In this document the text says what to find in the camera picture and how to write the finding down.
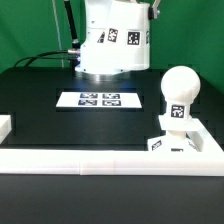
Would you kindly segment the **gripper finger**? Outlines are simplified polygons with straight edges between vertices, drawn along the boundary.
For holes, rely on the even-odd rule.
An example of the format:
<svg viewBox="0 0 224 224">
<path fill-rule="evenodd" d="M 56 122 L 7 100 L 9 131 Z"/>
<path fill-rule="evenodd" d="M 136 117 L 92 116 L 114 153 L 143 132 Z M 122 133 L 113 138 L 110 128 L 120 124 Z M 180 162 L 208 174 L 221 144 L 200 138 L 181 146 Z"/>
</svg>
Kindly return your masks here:
<svg viewBox="0 0 224 224">
<path fill-rule="evenodd" d="M 161 3 L 161 0 L 155 0 L 153 5 L 149 7 L 148 15 L 149 19 L 157 19 L 160 15 L 159 5 Z"/>
</svg>

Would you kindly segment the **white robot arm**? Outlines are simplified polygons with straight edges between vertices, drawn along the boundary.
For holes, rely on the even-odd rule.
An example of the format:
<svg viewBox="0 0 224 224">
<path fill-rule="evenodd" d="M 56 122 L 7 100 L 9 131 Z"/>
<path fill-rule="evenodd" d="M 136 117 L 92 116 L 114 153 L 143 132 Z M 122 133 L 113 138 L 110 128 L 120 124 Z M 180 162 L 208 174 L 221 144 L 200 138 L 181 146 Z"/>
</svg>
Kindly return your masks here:
<svg viewBox="0 0 224 224">
<path fill-rule="evenodd" d="M 150 21 L 161 0 L 84 0 L 86 39 L 80 48 L 81 77 L 109 80 L 150 67 Z"/>
</svg>

